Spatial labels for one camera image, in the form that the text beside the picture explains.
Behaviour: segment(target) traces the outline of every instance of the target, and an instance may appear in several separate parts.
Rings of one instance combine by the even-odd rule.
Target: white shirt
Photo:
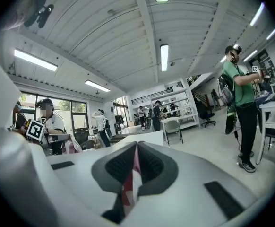
[[[144,117],[144,111],[142,109],[137,110],[138,116],[139,117]]]
[[[56,114],[53,114],[51,118],[46,120],[45,126],[47,129],[62,130],[63,132],[65,128],[62,118]]]
[[[104,115],[94,116],[96,119],[96,123],[98,125],[98,130],[103,131],[105,130],[106,118]]]

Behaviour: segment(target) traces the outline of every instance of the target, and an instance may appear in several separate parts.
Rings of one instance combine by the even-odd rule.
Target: black pants
[[[141,120],[142,127],[145,127],[144,126],[145,118],[144,117],[140,117],[140,120]]]
[[[257,111],[255,102],[250,106],[236,107],[236,113],[241,124],[241,152],[242,160],[250,160],[250,153],[256,135]]]
[[[100,134],[101,139],[104,142],[105,146],[109,147],[110,146],[110,142],[109,142],[109,139],[107,138],[105,130],[99,131],[99,134]]]
[[[158,118],[153,118],[152,119],[152,124],[153,124],[153,128],[155,129],[155,131],[160,131],[161,130],[161,122]]]

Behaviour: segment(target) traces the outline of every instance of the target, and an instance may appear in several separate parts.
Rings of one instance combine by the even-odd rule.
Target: man in green shirt
[[[239,51],[233,46],[225,50],[227,60],[223,64],[224,75],[234,83],[235,109],[241,124],[241,152],[239,166],[247,172],[255,172],[256,168],[250,161],[254,155],[252,147],[256,135],[257,111],[252,84],[258,83],[260,74],[245,75],[236,65],[239,61]]]

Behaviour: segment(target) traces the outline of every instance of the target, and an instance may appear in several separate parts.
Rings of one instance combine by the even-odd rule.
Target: person in white shirt
[[[106,126],[106,117],[104,116],[104,110],[99,109],[97,112],[94,112],[91,116],[93,119],[96,119],[99,134],[101,136],[102,141],[104,142],[106,147],[110,146],[110,142],[108,140],[108,137],[105,132],[105,126]]]
[[[141,130],[143,130],[143,128],[145,128],[145,126],[144,126],[145,118],[144,118],[143,106],[140,106],[138,108],[137,113],[138,113],[138,116],[139,116],[139,118],[141,120],[141,124],[142,124]]]
[[[42,123],[42,119],[45,118],[45,127],[49,134],[64,134],[65,126],[62,118],[55,113],[52,100],[49,98],[43,99],[37,102],[37,108],[41,109],[41,117],[38,119],[38,122]],[[52,154],[53,155],[62,155],[62,142],[55,142],[52,144]]]

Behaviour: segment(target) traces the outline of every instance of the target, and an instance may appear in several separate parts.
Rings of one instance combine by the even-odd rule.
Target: black slot
[[[204,186],[228,220],[244,211],[244,208],[218,182],[206,183]]]
[[[65,162],[61,162],[61,163],[52,164],[51,166],[52,166],[52,169],[55,171],[55,170],[65,168],[65,167],[68,167],[68,166],[72,166],[72,165],[74,165],[73,162],[65,161]]]

